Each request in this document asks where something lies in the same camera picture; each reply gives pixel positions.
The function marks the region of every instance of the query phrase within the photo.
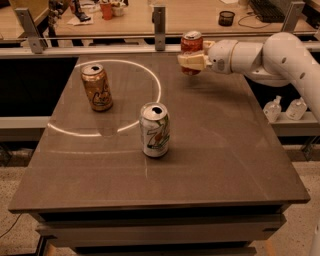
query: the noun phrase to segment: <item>curved white line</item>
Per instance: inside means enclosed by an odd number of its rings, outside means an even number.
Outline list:
[[[137,67],[140,67],[142,69],[144,69],[145,71],[147,71],[155,80],[156,80],[156,83],[157,83],[157,86],[158,86],[158,97],[156,99],[155,102],[160,102],[160,99],[161,99],[161,83],[158,79],[158,77],[148,68],[146,68],[145,66],[142,66],[138,63],[135,63],[135,62],[132,62],[132,61],[128,61],[128,60],[117,60],[117,59],[109,59],[109,60],[94,60],[94,61],[89,61],[89,62],[85,62],[85,63],[81,63],[81,64],[78,64],[76,65],[75,67],[76,68],[80,68],[81,66],[83,65],[88,65],[88,64],[92,64],[92,63],[102,63],[102,62],[120,62],[120,63],[126,63],[126,64],[132,64],[134,66],[137,66]],[[130,129],[132,127],[134,127],[135,125],[139,124],[139,121],[136,121],[132,124],[129,124],[129,125],[126,125],[124,127],[120,127],[117,132],[122,132],[122,131],[125,131],[127,129]],[[48,124],[48,126],[58,132],[62,132],[62,133],[65,133],[67,135],[71,135],[71,136],[77,136],[77,137],[100,137],[101,134],[100,133],[94,133],[94,134],[82,134],[82,133],[75,133],[75,132],[68,132],[68,131],[65,131],[61,128],[58,128],[56,126],[54,126],[53,124]]]

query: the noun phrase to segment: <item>cup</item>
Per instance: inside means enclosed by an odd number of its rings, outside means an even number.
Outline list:
[[[233,23],[233,18],[234,18],[234,12],[230,12],[230,11],[222,11],[220,12],[219,15],[219,25],[220,26],[231,26]]]
[[[112,19],[111,3],[100,3],[100,8],[102,11],[102,18],[105,20],[111,20]]]
[[[250,0],[238,0],[238,5],[240,9],[247,10],[249,6]]]

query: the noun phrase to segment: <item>cable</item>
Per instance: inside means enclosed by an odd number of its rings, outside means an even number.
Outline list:
[[[14,226],[17,224],[18,220],[20,219],[21,215],[22,215],[22,213],[19,214],[19,216],[17,217],[17,219],[15,220],[15,222],[12,224],[11,227],[6,232],[4,232],[2,235],[0,235],[0,239],[2,237],[4,237],[6,234],[8,234],[14,228]]]
[[[271,23],[268,23],[267,25],[264,25],[264,26],[261,26],[261,27],[253,27],[253,26],[248,26],[248,25],[240,24],[240,22],[241,22],[242,20],[247,19],[247,18],[250,18],[250,17],[253,17],[253,16],[255,16],[255,18],[256,18],[257,20],[259,20],[259,19],[257,18],[257,17],[258,17],[257,15],[249,14],[248,16],[245,16],[245,17],[241,18],[241,19],[238,21],[238,25],[239,25],[239,26],[242,26],[242,27],[255,28],[255,29],[265,28],[265,27],[271,25]]]

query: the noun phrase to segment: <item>bottle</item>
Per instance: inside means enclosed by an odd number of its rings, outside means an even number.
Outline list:
[[[273,101],[269,101],[263,108],[263,112],[268,118],[270,123],[275,122],[280,113],[281,113],[281,105],[280,105],[281,96],[277,96]]]
[[[300,97],[300,99],[295,99],[290,103],[286,115],[289,119],[297,121],[301,119],[307,108],[307,104],[304,102],[303,98]]]

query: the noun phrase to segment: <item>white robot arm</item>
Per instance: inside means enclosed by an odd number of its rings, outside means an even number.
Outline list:
[[[320,123],[320,65],[290,33],[274,34],[265,43],[221,40],[207,50],[207,55],[179,55],[178,61],[181,66],[199,70],[210,66],[218,73],[241,73],[268,86],[291,83]]]

